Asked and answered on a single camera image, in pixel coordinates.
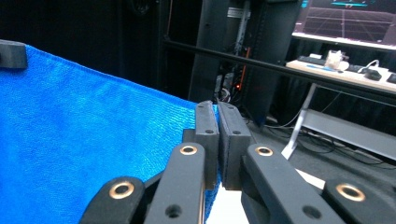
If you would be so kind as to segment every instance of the computer screen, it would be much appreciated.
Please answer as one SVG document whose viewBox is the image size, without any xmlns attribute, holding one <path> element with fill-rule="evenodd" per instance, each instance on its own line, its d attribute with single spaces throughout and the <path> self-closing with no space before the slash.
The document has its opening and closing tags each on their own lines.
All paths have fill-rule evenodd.
<svg viewBox="0 0 396 224">
<path fill-rule="evenodd" d="M 396 0 L 304 0 L 293 36 L 396 50 Z"/>
</svg>

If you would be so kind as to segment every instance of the brass grommet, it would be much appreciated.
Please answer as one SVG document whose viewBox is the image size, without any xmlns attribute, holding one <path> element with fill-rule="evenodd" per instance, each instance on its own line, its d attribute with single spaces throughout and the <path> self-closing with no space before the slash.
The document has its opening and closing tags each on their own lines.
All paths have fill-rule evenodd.
<svg viewBox="0 0 396 224">
<path fill-rule="evenodd" d="M 256 152 L 261 156 L 272 156 L 274 151 L 268 147 L 256 147 Z"/>
<path fill-rule="evenodd" d="M 119 188 L 122 188 L 122 187 L 126 187 L 126 190 L 122 190 L 120 192 Z M 113 187 L 111 187 L 108 194 L 113 199 L 123 199 L 123 198 L 130 196 L 133 192 L 134 192 L 134 185 L 128 181 L 124 181 L 124 182 L 120 182 L 118 184 L 113 185 Z"/>
<path fill-rule="evenodd" d="M 198 148 L 192 146 L 185 146 L 180 149 L 180 153 L 186 156 L 190 156 L 195 154 L 198 151 Z"/>
<path fill-rule="evenodd" d="M 366 199 L 364 193 L 355 186 L 348 184 L 339 184 L 335 187 L 344 198 L 354 202 L 363 202 Z"/>
</svg>

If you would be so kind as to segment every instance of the white floor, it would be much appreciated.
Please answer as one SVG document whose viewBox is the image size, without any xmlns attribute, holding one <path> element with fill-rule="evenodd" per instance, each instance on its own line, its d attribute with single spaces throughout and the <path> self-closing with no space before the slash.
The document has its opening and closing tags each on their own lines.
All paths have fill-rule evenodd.
<svg viewBox="0 0 396 224">
<path fill-rule="evenodd" d="M 241 191 L 229 191 L 220 186 L 206 224 L 220 223 L 248 224 L 241 204 Z"/>
</svg>

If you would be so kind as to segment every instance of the blue towel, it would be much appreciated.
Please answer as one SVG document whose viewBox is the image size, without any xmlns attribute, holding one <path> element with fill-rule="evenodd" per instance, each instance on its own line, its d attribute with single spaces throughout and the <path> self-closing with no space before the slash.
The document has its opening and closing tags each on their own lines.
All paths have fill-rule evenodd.
<svg viewBox="0 0 396 224">
<path fill-rule="evenodd" d="M 150 179 L 194 128 L 192 102 L 26 48 L 27 69 L 0 68 L 0 223 L 78 223 L 108 180 Z"/>
</svg>

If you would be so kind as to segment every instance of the white desk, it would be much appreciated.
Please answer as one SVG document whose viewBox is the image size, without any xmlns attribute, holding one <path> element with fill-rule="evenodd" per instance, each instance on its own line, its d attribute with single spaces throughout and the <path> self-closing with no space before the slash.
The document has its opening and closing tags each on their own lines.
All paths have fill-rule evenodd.
<svg viewBox="0 0 396 224">
<path fill-rule="evenodd" d="M 337 78 L 367 88 L 375 87 L 384 91 L 391 91 L 396 94 L 396 84 L 387 82 L 390 72 L 381 72 L 381 79 L 374 81 L 364 77 L 364 74 L 357 74 L 348 71 L 338 73 L 336 71 L 328 71 L 322 69 L 323 66 L 293 61 L 286 64 L 289 68 L 302 70 L 316 75 Z M 296 140 L 300 129 L 305 126 L 309 129 L 320 133 L 325 133 L 331 137 L 335 137 L 349 144 L 367 149 L 376 154 L 390 158 L 396 161 L 396 137 L 381 133 L 358 124 L 351 123 L 342 119 L 338 119 L 329 115 L 322 114 L 318 111 L 310 110 L 309 104 L 314 95 L 317 84 L 313 83 L 308 95 L 305 98 L 296 125 L 293 129 L 291 138 L 283 149 L 282 154 L 286 159 L 289 159 L 294 149 L 296 148 Z"/>
</svg>

